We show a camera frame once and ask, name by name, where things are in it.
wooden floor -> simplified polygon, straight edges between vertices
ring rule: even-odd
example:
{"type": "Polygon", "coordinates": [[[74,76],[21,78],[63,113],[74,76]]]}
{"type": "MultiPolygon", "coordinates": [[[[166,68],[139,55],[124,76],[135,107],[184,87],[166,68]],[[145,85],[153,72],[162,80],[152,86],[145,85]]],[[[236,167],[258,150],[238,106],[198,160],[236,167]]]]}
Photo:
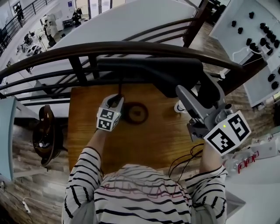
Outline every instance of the wooden floor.
{"type": "MultiPolygon", "coordinates": [[[[195,38],[191,47],[203,48],[208,44],[215,42],[214,39],[208,38],[210,28],[204,24],[199,34],[195,38]]],[[[224,50],[216,42],[215,53],[226,55],[224,50]]],[[[218,72],[219,67],[204,67],[205,70],[215,70],[218,72]]],[[[244,114],[251,130],[252,137],[259,137],[273,127],[273,104],[267,105],[262,111],[253,111],[245,95],[243,87],[238,88],[226,97],[228,103],[235,105],[244,114]]],[[[13,138],[13,157],[17,169],[27,169],[40,164],[40,157],[34,152],[32,143],[32,132],[22,127],[14,126],[13,138]]],[[[50,171],[43,175],[34,175],[32,177],[17,178],[7,186],[7,191],[0,191],[0,204],[8,211],[10,216],[19,224],[60,224],[61,209],[47,206],[26,199],[31,210],[30,217],[25,213],[24,207],[20,204],[24,197],[31,197],[48,204],[62,206],[65,196],[65,186],[69,177],[69,163],[67,152],[53,159],[49,164],[50,171]]]]}

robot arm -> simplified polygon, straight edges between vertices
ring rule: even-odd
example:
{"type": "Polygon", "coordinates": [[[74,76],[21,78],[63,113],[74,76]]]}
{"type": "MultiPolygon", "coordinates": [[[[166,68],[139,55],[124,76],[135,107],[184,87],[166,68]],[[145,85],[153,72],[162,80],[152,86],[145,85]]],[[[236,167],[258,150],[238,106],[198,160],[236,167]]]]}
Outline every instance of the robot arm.
{"type": "MultiPolygon", "coordinates": [[[[178,97],[192,117],[187,124],[192,140],[205,139],[221,155],[238,147],[251,133],[242,113],[234,112],[233,106],[225,103],[222,88],[203,71],[197,59],[100,58],[98,67],[120,73],[137,72],[166,97],[178,97]],[[197,95],[192,92],[195,86],[199,86],[197,95]]],[[[108,100],[99,108],[97,127],[111,131],[119,120],[120,108],[113,110],[108,100]]]]}

sleeve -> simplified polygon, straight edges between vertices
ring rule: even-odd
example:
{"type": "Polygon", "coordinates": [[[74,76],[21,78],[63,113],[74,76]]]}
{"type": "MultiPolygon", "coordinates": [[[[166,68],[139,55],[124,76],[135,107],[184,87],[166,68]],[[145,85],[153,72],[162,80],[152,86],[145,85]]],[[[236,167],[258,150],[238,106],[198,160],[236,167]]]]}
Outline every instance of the sleeve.
{"type": "Polygon", "coordinates": [[[94,191],[102,181],[100,166],[101,158],[98,152],[93,148],[86,147],[80,154],[66,186],[62,223],[72,223],[79,210],[82,210],[93,200],[94,191]]]}
{"type": "Polygon", "coordinates": [[[204,207],[209,214],[212,214],[213,223],[225,224],[227,219],[224,185],[227,174],[227,170],[221,166],[217,170],[185,180],[186,189],[192,197],[193,208],[201,211],[201,207],[204,207]]]}

white table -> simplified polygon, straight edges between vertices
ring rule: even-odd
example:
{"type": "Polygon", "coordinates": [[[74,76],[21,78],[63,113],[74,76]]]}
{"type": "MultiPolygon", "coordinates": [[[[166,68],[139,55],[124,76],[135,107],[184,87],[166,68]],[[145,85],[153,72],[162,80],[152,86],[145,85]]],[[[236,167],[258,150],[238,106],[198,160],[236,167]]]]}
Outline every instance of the white table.
{"type": "Polygon", "coordinates": [[[39,120],[39,115],[19,103],[15,97],[0,100],[0,174],[12,181],[14,178],[47,172],[46,168],[14,172],[13,166],[13,125],[16,110],[39,120]]]}

desk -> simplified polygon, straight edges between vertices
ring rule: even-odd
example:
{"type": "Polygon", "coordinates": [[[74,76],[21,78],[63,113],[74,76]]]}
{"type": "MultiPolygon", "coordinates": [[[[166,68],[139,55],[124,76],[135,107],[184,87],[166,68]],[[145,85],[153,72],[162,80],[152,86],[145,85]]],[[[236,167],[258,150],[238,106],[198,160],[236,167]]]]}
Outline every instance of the desk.
{"type": "MultiPolygon", "coordinates": [[[[96,130],[96,114],[103,99],[117,92],[118,85],[72,88],[67,136],[70,170],[96,130]]],[[[191,142],[186,127],[190,116],[174,111],[177,98],[166,98],[152,84],[124,84],[122,93],[125,102],[143,103],[149,117],[140,125],[120,120],[105,143],[101,165],[104,173],[128,163],[165,168],[203,142],[191,142]]]]}
{"type": "Polygon", "coordinates": [[[15,97],[0,100],[0,173],[10,181],[17,177],[34,175],[47,171],[45,168],[39,168],[38,170],[14,172],[12,138],[16,109],[39,120],[39,116],[35,112],[19,103],[15,97]]]}

